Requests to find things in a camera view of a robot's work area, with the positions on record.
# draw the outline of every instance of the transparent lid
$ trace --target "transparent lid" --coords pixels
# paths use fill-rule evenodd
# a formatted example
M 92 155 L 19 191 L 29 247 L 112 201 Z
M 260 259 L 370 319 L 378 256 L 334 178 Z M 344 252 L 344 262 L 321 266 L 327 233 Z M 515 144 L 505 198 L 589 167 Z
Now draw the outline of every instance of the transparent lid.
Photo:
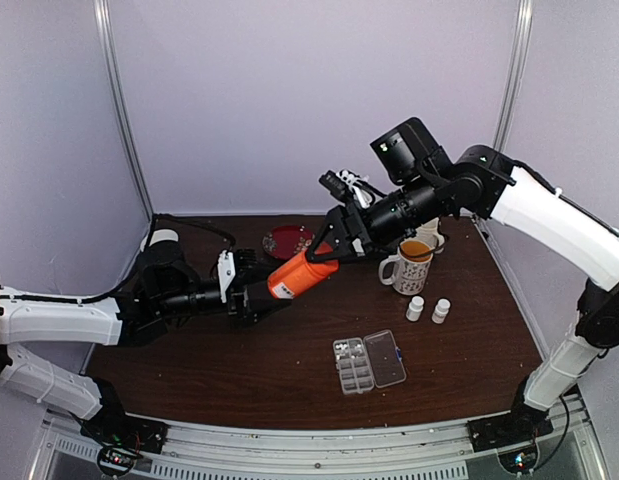
M 402 355 L 396 346 L 391 330 L 367 335 L 364 343 L 376 387 L 388 387 L 406 380 L 407 374 L 402 365 Z

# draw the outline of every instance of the orange bottle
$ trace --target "orange bottle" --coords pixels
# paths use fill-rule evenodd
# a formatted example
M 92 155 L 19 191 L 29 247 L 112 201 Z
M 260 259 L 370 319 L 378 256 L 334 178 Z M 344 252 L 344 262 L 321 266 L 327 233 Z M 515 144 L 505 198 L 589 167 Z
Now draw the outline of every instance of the orange bottle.
M 331 251 L 331 247 L 326 243 L 323 243 L 316 249 L 318 254 Z M 269 275 L 267 285 L 269 286 L 269 292 L 275 298 L 295 298 L 338 271 L 338 260 L 329 260 L 325 263 L 309 263 L 306 252 L 306 250 L 303 250 L 297 253 L 278 270 Z

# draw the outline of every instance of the metal bar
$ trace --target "metal bar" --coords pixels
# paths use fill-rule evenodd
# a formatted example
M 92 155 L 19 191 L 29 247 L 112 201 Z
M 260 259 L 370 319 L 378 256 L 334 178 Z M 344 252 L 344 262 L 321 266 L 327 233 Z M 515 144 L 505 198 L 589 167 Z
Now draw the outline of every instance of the metal bar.
M 511 129 L 514 107 L 520 91 L 525 64 L 527 62 L 532 18 L 533 0 L 520 0 L 518 2 L 518 19 L 511 50 L 509 74 L 507 76 L 505 93 L 500 108 L 500 118 L 498 119 L 498 126 L 493 140 L 493 148 L 498 151 L 504 150 Z
M 116 119 L 120 137 L 125 150 L 125 155 L 129 163 L 129 169 L 138 191 L 140 201 L 142 202 L 147 220 L 150 221 L 154 210 L 149 197 L 149 191 L 145 182 L 142 168 L 138 159 L 136 144 L 131 132 L 131 124 L 129 122 L 129 114 L 125 104 L 124 95 L 122 92 L 122 84 L 120 82 L 120 72 L 118 70 L 118 60 L 116 58 L 116 50 L 113 41 L 113 32 L 111 29 L 111 20 L 109 17 L 109 1 L 94 0 L 94 9 L 96 14 L 96 25 L 98 26 L 98 34 L 105 57 L 107 74 L 109 76 L 109 86 L 113 97 L 114 107 L 116 110 Z

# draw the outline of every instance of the patterned mug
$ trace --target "patterned mug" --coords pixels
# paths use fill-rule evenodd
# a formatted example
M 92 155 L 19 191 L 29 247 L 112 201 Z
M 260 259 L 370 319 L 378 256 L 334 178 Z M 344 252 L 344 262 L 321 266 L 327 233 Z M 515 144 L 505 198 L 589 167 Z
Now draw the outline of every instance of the patterned mug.
M 396 255 L 391 255 L 380 262 L 378 266 L 380 283 L 392 285 L 394 290 L 402 295 L 417 295 L 425 287 L 433 258 L 433 248 L 415 238 L 404 240 Z M 393 264 L 393 271 L 390 277 L 385 277 L 385 267 L 389 264 Z

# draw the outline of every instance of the white wall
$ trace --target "white wall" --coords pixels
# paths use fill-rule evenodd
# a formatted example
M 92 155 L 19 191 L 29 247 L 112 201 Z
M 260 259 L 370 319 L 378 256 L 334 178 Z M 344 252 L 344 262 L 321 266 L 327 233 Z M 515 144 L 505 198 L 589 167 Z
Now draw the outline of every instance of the white wall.
M 506 153 L 619 227 L 619 1 L 541 1 L 533 22 Z M 491 227 L 540 331 L 555 345 L 575 320 L 585 276 L 533 240 Z M 619 480 L 619 348 L 580 384 Z
M 99 293 L 131 261 L 146 222 L 107 85 L 91 2 L 0 0 L 3 284 Z M 32 349 L 72 369 L 85 355 Z M 0 478 L 22 478 L 43 413 L 0 389 Z
M 112 2 L 122 83 L 157 211 L 324 212 L 369 143 L 421 117 L 450 156 L 491 143 L 517 2 Z

